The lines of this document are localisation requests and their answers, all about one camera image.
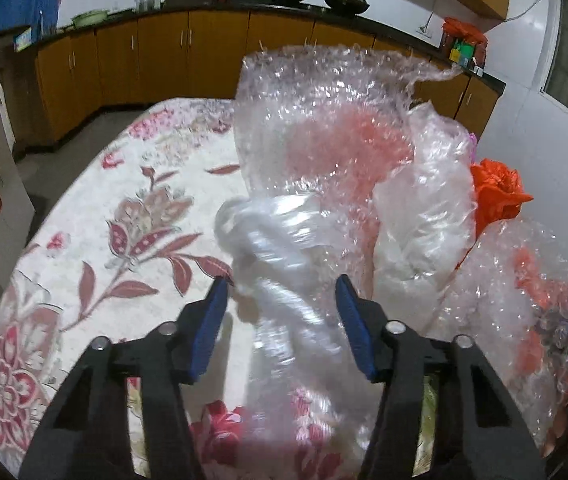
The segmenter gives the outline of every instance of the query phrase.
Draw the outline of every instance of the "blue gripper pad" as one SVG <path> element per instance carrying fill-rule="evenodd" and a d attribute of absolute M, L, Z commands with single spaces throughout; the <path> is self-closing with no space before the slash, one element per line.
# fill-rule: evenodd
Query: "blue gripper pad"
<path fill-rule="evenodd" d="M 341 275 L 335 283 L 335 302 L 349 338 L 350 350 L 353 352 L 355 362 L 366 378 L 372 381 L 378 374 L 374 360 L 373 340 L 358 308 L 360 298 L 345 274 Z"/>
<path fill-rule="evenodd" d="M 186 305 L 177 319 L 178 332 L 186 346 L 182 348 L 189 357 L 185 371 L 191 384 L 208 367 L 227 303 L 228 283 L 224 278 L 216 278 L 206 298 Z"/>

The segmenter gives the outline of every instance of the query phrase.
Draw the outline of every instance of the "silver screw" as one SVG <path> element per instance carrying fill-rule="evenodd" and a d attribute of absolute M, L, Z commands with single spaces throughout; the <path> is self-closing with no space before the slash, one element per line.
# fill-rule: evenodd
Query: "silver screw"
<path fill-rule="evenodd" d="M 110 339 L 105 335 L 99 335 L 91 341 L 91 348 L 93 350 L 104 350 L 110 343 Z"/>
<path fill-rule="evenodd" d="M 162 323 L 158 327 L 157 331 L 162 335 L 173 335 L 175 332 L 177 332 L 177 325 L 174 321 L 167 321 Z"/>
<path fill-rule="evenodd" d="M 386 330 L 391 334 L 399 335 L 406 332 L 406 325 L 401 321 L 389 321 L 386 324 Z"/>
<path fill-rule="evenodd" d="M 467 335 L 458 335 L 455 338 L 455 342 L 458 344 L 460 348 L 471 348 L 473 346 L 473 340 L 469 338 Z"/>

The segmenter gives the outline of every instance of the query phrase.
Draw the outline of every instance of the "orange plastic bag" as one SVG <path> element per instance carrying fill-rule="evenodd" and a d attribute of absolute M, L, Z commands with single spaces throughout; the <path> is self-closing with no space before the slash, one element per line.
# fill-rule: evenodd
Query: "orange plastic bag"
<path fill-rule="evenodd" d="M 522 204 L 533 200 L 524 193 L 520 174 L 499 161 L 485 158 L 471 166 L 471 174 L 477 195 L 476 237 L 492 222 L 515 218 Z"/>
<path fill-rule="evenodd" d="M 456 38 L 462 38 L 465 42 L 474 45 L 483 43 L 488 45 L 488 40 L 486 36 L 478 30 L 475 25 L 470 23 L 460 22 L 455 18 L 444 18 L 444 23 L 442 25 L 442 30 L 444 33 Z"/>

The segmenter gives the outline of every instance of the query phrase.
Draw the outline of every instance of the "window frame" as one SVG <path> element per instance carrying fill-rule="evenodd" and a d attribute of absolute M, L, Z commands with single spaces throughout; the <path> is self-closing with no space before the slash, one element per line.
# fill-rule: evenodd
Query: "window frame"
<path fill-rule="evenodd" d="M 560 101 L 555 99 L 551 94 L 544 91 L 544 88 L 546 87 L 548 80 L 551 77 L 551 72 L 552 72 L 553 67 L 554 67 L 555 51 L 557 49 L 557 42 L 559 40 L 559 34 L 560 34 L 561 13 L 562 13 L 562 0 L 551 0 L 549 2 L 549 7 L 548 7 L 547 24 L 549 22 L 552 22 L 552 29 L 551 29 L 551 34 L 550 34 L 550 37 L 549 37 L 548 49 L 546 51 L 546 59 L 544 61 L 544 70 L 542 72 L 543 78 L 542 78 L 542 81 L 541 81 L 539 92 L 542 96 L 544 96 L 546 99 L 549 99 L 549 101 L 551 101 L 557 107 L 561 108 L 562 111 L 564 111 L 565 113 L 568 114 L 568 107 L 567 106 L 565 106 Z"/>

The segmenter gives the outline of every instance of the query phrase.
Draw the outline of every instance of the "table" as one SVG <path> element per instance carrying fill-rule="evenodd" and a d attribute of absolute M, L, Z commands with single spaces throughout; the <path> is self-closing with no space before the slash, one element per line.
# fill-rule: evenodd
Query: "table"
<path fill-rule="evenodd" d="M 0 460 L 13 475 L 91 339 L 142 337 L 230 272 L 213 225 L 225 200 L 247 195 L 232 115 L 229 101 L 153 106 L 88 165 L 24 249 L 0 302 Z M 204 464 L 233 466 L 252 341 L 231 300 L 208 373 L 184 387 Z M 128 390 L 144 473 L 139 380 Z"/>

